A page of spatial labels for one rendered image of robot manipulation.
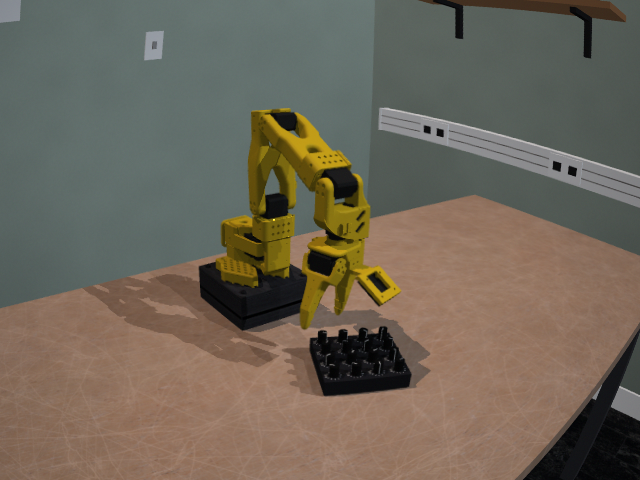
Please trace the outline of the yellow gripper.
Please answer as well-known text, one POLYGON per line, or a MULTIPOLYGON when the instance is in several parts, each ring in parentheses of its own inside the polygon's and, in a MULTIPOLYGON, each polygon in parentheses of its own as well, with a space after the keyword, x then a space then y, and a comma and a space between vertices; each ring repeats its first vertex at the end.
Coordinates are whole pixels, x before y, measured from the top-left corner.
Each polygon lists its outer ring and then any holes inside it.
POLYGON ((310 326, 329 285, 335 286, 336 315, 344 310, 354 280, 358 280, 357 283, 378 307, 401 292, 380 266, 372 268, 363 265, 364 244, 364 238, 359 239, 358 243, 352 243, 350 239, 331 240, 329 235, 312 238, 312 242, 308 243, 310 250, 304 254, 302 263, 302 274, 307 276, 300 306, 302 329, 306 330, 310 326))

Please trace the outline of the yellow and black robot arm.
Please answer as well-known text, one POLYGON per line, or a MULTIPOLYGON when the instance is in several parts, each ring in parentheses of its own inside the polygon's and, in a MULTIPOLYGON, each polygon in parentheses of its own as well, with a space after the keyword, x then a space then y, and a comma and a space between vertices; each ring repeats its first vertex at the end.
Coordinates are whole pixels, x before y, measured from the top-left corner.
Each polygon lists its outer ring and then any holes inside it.
POLYGON ((252 111, 251 137, 248 181, 253 216, 224 222, 227 256, 216 259, 224 282, 254 288, 257 267, 264 275, 289 277, 295 215, 288 209, 296 205, 295 171, 315 192, 314 222, 329 239, 358 243, 369 237, 370 205, 361 177, 350 172, 348 159, 340 150, 332 151, 304 116, 289 108, 252 111), (293 130, 300 138, 290 133, 293 130), (280 193, 265 195, 272 168, 280 193), (342 198, 344 202, 334 204, 342 198))

